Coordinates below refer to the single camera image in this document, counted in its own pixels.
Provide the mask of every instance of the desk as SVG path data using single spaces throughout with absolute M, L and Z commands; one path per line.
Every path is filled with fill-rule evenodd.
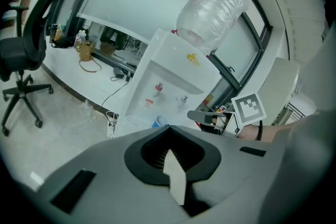
M 111 81 L 114 76 L 113 68 L 102 61 L 95 59 L 102 69 L 97 73 L 88 73 L 79 66 L 79 55 L 74 47 L 68 49 L 53 48 L 46 37 L 47 51 L 44 65 L 67 86 L 84 96 L 86 99 L 102 105 L 104 100 L 119 88 L 126 81 Z M 88 70 L 98 70 L 98 66 L 93 62 L 82 62 L 83 67 Z M 104 108 L 115 113 L 120 113 L 123 99 L 128 91 L 129 85 L 123 87 L 115 95 L 111 96 L 105 103 Z

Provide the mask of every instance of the blue cup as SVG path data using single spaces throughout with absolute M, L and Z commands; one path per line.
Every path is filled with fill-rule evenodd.
M 157 115 L 152 128 L 168 125 L 168 120 L 163 115 Z

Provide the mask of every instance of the concrete floor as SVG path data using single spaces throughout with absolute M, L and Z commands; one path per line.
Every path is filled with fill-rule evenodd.
M 32 106 L 38 108 L 43 127 L 35 127 L 35 118 L 20 100 L 6 124 L 9 137 L 0 134 L 0 153 L 12 177 L 36 190 L 39 183 L 32 173 L 46 179 L 89 146 L 107 140 L 107 121 L 103 114 L 59 86 L 42 68 L 26 71 L 25 75 L 29 73 L 34 84 L 50 83 L 54 88 L 52 95 L 48 90 L 27 95 Z M 14 86 L 14 74 L 8 82 L 0 81 L 0 90 Z M 1 97 L 1 119 L 7 104 Z

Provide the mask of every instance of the office chair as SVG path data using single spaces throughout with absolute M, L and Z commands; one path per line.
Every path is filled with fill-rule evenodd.
M 23 99 L 29 110 L 35 117 L 35 125 L 41 128 L 42 120 L 34 111 L 28 102 L 26 95 L 31 92 L 42 89 L 49 89 L 49 94 L 53 94 L 51 84 L 28 85 L 33 83 L 31 75 L 23 79 L 24 70 L 38 69 L 46 56 L 46 38 L 45 38 L 45 22 L 44 13 L 53 0 L 38 0 L 30 13 L 22 35 L 21 17 L 26 7 L 10 7 L 17 11 L 16 32 L 17 37 L 6 38 L 0 40 L 0 78 L 8 81 L 12 72 L 15 72 L 17 87 L 3 90 L 4 100 L 8 100 L 8 95 L 12 95 L 12 99 L 7 107 L 3 120 L 1 122 L 2 132 L 5 136 L 9 135 L 9 129 L 6 128 L 6 121 L 19 99 Z

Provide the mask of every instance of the bottle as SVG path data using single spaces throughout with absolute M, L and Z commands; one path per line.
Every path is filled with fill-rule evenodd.
M 82 33 L 82 30 L 79 30 L 78 33 L 76 34 L 76 38 L 75 38 L 75 47 L 77 47 L 77 45 L 79 44 L 79 40 L 80 40 L 80 34 Z
M 86 33 L 85 30 L 82 30 L 82 33 L 80 35 L 81 43 L 84 43 L 86 40 Z
M 154 92 L 153 92 L 153 97 L 157 97 L 158 94 L 162 91 L 162 83 L 159 83 L 155 85 Z
M 56 35 L 56 30 L 57 30 L 57 25 L 56 24 L 51 25 L 49 43 L 53 43 L 53 39 L 55 39 L 55 35 Z
M 61 25 L 58 25 L 54 40 L 60 39 L 61 37 L 62 37 L 62 28 Z

